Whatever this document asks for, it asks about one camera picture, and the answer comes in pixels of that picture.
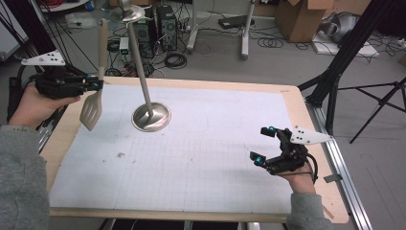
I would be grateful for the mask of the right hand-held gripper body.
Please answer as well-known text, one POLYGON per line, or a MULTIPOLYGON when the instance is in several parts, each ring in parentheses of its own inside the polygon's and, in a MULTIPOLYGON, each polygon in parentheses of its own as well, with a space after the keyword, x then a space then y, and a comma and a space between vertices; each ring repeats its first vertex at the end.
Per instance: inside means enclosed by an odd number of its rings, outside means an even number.
POLYGON ((280 140, 282 153, 278 157, 267 159, 264 167, 273 175, 287 171, 294 172, 305 164, 308 157, 313 160, 314 166, 317 166, 316 160, 305 146, 325 143, 333 138, 331 135, 300 126, 294 126, 291 129, 278 128, 278 130, 275 137, 280 140))

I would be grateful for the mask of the wooden slotted spatula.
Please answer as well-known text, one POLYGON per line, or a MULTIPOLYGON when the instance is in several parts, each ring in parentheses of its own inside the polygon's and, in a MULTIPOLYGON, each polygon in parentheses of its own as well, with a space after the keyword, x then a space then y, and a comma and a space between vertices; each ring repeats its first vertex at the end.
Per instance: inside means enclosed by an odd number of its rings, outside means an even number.
POLYGON ((107 20, 103 18, 101 20, 101 25, 99 27, 98 82, 100 89, 85 99, 79 116, 79 120, 89 131, 91 131, 95 127, 100 116, 102 115, 102 88, 103 88, 104 71, 107 65, 107 41, 108 41, 107 20))

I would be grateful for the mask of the person's left hand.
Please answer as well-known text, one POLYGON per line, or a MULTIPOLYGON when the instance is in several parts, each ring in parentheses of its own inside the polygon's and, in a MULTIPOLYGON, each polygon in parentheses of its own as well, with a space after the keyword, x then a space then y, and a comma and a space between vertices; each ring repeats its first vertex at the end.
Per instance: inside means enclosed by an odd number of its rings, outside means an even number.
POLYGON ((80 96, 50 99, 41 95, 33 83, 24 90, 19 106, 9 120, 11 126, 26 126, 36 129, 41 123, 67 104, 80 100, 80 96))

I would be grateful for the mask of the small white box green light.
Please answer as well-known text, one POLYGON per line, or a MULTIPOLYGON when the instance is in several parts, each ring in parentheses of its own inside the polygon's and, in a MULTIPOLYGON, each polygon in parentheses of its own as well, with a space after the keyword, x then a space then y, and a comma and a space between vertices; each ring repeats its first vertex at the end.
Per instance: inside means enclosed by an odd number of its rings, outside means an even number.
POLYGON ((122 56, 123 62, 128 62, 130 60, 130 55, 129 55, 129 40, 127 37, 120 38, 119 51, 122 56))

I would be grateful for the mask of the white grid paper mat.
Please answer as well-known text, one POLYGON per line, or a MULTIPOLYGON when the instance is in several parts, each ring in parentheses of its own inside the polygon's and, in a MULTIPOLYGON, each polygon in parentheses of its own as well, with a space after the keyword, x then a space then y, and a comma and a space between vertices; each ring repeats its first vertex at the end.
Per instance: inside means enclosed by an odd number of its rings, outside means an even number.
POLYGON ((289 185, 254 165, 280 154, 262 127, 290 127, 282 95, 151 87, 169 124, 143 132, 132 115, 142 90, 108 84, 93 130, 81 127, 50 191, 54 208, 287 214, 289 185))

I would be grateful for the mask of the clear plastic bag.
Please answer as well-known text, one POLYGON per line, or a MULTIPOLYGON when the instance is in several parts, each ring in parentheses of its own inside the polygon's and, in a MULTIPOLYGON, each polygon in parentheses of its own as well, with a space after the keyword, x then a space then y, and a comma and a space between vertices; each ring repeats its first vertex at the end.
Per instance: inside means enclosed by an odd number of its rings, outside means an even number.
POLYGON ((72 29, 92 29, 97 26, 96 19, 90 12, 69 13, 65 15, 65 20, 72 29))

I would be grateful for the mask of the metal stand with round base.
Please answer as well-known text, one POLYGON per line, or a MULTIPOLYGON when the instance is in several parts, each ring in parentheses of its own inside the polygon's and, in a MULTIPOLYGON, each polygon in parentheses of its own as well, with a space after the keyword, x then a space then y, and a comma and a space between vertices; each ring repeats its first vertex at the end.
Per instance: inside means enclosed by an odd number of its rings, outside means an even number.
POLYGON ((141 84, 145 103, 132 113, 132 124, 143 132, 155 132, 166 127, 171 118, 169 108, 163 103, 154 103, 149 96, 147 78, 142 62, 137 33, 134 24, 140 20, 149 20, 146 9, 133 5, 131 0, 115 0, 120 9, 117 19, 125 24, 130 44, 131 55, 134 58, 138 79, 141 84))

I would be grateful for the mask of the black computer tower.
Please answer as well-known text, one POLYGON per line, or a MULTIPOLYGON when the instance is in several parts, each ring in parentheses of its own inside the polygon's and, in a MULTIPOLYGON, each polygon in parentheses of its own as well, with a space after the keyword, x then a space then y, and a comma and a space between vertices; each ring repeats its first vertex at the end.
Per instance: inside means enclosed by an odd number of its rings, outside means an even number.
POLYGON ((158 6, 157 24, 164 51, 177 49, 177 19, 171 6, 158 6))
POLYGON ((142 58, 153 58, 153 45, 157 40, 156 26, 153 20, 142 19, 133 24, 138 37, 139 50, 142 58))

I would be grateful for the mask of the white round table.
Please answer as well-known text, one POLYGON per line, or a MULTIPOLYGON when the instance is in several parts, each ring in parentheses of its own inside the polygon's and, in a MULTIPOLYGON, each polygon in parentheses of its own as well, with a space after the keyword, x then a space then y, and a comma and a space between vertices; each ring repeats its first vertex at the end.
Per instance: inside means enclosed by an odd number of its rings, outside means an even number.
POLYGON ((43 12, 67 11, 79 6, 84 6, 89 0, 37 0, 43 12))

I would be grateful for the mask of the black tripod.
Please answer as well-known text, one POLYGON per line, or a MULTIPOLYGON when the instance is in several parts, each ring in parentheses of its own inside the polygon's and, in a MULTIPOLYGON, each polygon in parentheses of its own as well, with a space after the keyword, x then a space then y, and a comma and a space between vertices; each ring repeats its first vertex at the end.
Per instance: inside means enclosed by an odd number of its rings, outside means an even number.
POLYGON ((341 87, 339 88, 340 91, 343 90, 356 90, 369 98, 374 99, 377 102, 376 108, 373 110, 371 116, 365 122, 364 125, 360 127, 360 129, 356 132, 356 134, 350 139, 350 143, 353 144, 358 137, 362 134, 362 132, 366 129, 366 127, 372 122, 372 120, 377 116, 377 114, 385 107, 391 107, 395 110, 398 110, 404 114, 406 114, 406 77, 404 77, 400 81, 393 81, 387 83, 378 83, 378 84, 369 84, 369 85, 357 85, 357 86, 349 86, 349 87, 341 87), (371 92, 368 92, 370 88, 378 88, 378 87, 385 87, 391 86, 391 90, 382 97, 375 96, 371 92), (400 107, 391 103, 391 98, 397 93, 401 93, 403 106, 400 107))

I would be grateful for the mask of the flat black device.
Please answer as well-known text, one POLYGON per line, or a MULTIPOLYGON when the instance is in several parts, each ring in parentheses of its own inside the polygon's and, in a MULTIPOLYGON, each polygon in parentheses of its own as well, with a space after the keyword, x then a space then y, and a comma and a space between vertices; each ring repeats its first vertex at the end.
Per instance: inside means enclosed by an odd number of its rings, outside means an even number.
POLYGON ((228 30, 233 28, 245 28, 247 20, 248 20, 247 15, 240 15, 220 18, 217 20, 217 23, 222 29, 228 30))

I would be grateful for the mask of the cardboard box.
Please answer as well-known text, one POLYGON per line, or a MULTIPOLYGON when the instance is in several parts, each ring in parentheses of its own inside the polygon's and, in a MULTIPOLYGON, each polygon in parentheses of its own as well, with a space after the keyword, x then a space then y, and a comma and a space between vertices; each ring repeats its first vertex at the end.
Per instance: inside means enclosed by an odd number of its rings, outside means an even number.
POLYGON ((275 22, 283 37, 291 42, 310 42, 334 0, 280 0, 275 22))

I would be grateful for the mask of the white flat board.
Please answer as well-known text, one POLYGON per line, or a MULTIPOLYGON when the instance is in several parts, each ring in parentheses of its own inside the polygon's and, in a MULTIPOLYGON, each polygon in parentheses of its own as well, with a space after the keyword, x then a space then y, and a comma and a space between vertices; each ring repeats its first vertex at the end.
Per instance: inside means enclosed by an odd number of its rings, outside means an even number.
MULTIPOLYGON (((339 44, 323 33, 317 33, 314 36, 312 46, 318 55, 335 56, 340 51, 339 44)), ((358 51, 357 55, 364 58, 375 58, 379 56, 379 53, 369 42, 365 42, 363 47, 358 51)))

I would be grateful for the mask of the grey rounded appliance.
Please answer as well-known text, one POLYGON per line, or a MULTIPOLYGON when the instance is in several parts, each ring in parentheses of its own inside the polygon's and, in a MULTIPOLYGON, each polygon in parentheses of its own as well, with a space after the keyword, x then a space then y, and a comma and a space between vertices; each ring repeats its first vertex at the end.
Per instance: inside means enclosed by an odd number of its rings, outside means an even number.
POLYGON ((342 43, 354 29, 359 18, 359 15, 347 11, 333 12, 322 20, 318 31, 323 32, 335 43, 342 43))

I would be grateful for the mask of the aluminium rail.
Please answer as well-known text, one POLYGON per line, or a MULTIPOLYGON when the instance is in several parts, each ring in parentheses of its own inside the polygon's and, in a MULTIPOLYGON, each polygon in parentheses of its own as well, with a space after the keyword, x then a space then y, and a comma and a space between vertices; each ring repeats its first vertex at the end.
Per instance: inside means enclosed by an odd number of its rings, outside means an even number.
POLYGON ((65 113, 67 105, 63 106, 61 109, 57 109, 50 118, 45 120, 37 129, 39 134, 39 147, 38 151, 42 152, 48 140, 50 139, 52 133, 54 132, 57 124, 59 123, 61 117, 65 113))
POLYGON ((347 164, 335 138, 323 143, 327 161, 336 177, 335 183, 344 198, 350 219, 358 230, 373 230, 371 221, 356 191, 347 164))

